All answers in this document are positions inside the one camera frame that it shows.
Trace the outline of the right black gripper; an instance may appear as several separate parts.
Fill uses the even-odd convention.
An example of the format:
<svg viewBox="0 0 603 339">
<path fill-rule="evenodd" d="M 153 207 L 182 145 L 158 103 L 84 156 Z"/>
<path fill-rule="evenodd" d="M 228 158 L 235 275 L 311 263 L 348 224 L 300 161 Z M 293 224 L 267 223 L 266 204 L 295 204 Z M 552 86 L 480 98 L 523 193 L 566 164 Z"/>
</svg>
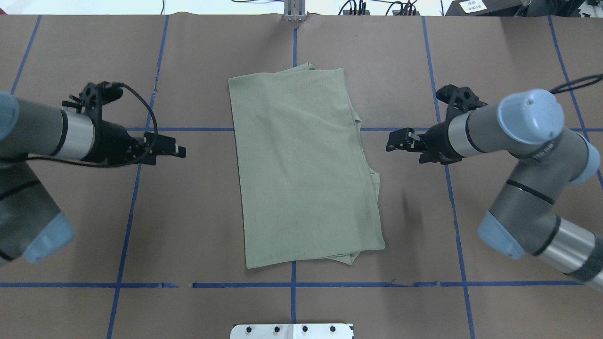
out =
<svg viewBox="0 0 603 339">
<path fill-rule="evenodd" d="M 389 133 L 386 142 L 386 152 L 404 150 L 411 153 L 422 153 L 419 163 L 439 163 L 450 165 L 462 160 L 449 140 L 448 129 L 450 122 L 433 125 L 422 135 L 415 133 L 412 128 L 397 129 Z"/>
</svg>

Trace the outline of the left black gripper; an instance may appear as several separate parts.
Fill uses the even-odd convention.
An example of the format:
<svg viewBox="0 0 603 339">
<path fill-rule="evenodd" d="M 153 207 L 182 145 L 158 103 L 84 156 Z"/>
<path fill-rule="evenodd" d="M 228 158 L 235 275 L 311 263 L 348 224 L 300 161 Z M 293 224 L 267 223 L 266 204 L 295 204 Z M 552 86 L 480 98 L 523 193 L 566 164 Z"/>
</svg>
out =
<svg viewBox="0 0 603 339">
<path fill-rule="evenodd" d="M 178 144 L 175 138 L 146 132 L 143 137 L 132 137 L 118 124 L 100 121 L 95 127 L 95 139 L 92 148 L 93 163 L 122 165 L 133 161 L 155 165 L 157 156 L 185 158 L 187 149 Z"/>
</svg>

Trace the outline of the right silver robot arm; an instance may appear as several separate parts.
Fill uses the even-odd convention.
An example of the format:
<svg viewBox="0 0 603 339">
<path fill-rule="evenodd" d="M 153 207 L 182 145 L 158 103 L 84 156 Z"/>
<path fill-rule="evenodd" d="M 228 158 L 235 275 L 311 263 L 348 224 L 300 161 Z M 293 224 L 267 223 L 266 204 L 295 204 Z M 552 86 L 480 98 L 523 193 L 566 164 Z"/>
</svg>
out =
<svg viewBox="0 0 603 339">
<path fill-rule="evenodd" d="M 481 241 L 511 259 L 534 256 L 601 291 L 602 237 L 554 212 L 564 189 L 594 176 L 601 157 L 566 127 L 555 94 L 532 89 L 488 105 L 470 88 L 448 84 L 436 99 L 447 105 L 444 121 L 422 134 L 412 128 L 391 132 L 386 151 L 418 153 L 420 163 L 442 165 L 509 153 L 517 165 L 481 221 Z"/>
</svg>

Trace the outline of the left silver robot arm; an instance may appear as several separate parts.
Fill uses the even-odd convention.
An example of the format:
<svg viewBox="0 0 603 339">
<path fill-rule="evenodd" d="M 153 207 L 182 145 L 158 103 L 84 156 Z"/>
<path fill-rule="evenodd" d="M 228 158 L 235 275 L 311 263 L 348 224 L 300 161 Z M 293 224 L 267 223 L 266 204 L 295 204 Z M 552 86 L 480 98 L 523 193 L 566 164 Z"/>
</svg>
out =
<svg viewBox="0 0 603 339">
<path fill-rule="evenodd" d="M 151 130 L 134 137 L 103 118 L 125 91 L 148 112 Z M 34 162 L 110 169 L 155 165 L 157 157 L 185 158 L 187 148 L 159 132 L 151 105 L 123 83 L 86 84 L 61 106 L 1 93 L 0 251 L 4 266 L 37 263 L 68 245 L 75 230 L 33 169 Z"/>
</svg>

